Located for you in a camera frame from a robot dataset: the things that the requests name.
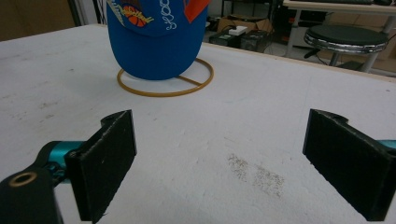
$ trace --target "printed logo on cap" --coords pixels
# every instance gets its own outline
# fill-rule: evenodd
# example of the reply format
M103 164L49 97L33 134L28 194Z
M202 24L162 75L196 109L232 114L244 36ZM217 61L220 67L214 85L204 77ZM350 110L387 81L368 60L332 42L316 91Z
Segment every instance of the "printed logo on cap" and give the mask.
M125 26L125 23L122 17L137 27L146 26L148 23L154 21L153 18L143 14L138 0L121 0L120 4L116 0L107 0L107 3L123 26Z

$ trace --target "blue cap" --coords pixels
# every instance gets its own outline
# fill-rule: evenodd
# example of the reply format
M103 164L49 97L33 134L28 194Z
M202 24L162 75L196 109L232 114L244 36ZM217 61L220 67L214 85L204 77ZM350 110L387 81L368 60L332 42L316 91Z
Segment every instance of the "blue cap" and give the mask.
M177 77L194 62L210 0L107 0L114 56L127 73L149 80Z

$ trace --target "white table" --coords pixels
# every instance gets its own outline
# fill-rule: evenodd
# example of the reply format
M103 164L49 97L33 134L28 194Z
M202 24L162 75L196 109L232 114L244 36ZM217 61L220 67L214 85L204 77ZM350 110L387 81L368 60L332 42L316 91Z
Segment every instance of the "white table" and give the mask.
M137 156L100 223L366 223L303 155L308 113L396 139L395 79L207 44L199 58L216 72L207 87L148 98L119 87L106 27L0 42L0 178L49 141L87 140L101 118L132 109ZM56 196L64 222L79 223L71 186Z
M293 43L296 37L296 32L299 26L300 16L302 10L311 11L327 11L327 12L345 12L345 13L357 13L357 14L371 14L371 15L385 15L389 16L382 32L388 34L389 31L396 24L396 6L378 6L378 5L350 5L350 4L334 4L334 3L317 3L317 2L301 2L301 1L290 1L284 0L283 6L289 9L296 9L296 16L294 18L293 25L291 26L290 40L288 42L288 48L286 51L286 57L289 57L292 51ZM378 53L371 54L367 61L361 68L362 72L369 72L373 66Z

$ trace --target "wooden cabinet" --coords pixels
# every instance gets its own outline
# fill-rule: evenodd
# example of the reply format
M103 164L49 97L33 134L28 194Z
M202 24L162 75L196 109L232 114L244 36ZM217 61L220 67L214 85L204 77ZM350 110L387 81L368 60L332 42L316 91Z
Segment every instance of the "wooden cabinet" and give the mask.
M67 0L1 0L0 41L75 27Z

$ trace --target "black stool seat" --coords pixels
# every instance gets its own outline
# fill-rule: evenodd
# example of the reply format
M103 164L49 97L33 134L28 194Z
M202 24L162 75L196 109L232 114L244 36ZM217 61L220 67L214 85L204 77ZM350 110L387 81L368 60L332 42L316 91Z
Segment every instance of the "black stool seat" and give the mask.
M313 26L306 31L304 40L316 49L348 54L376 53L388 44L388 38L384 34L341 25Z
M348 45L378 45L388 41L383 34L354 26L318 25L307 33L317 39Z

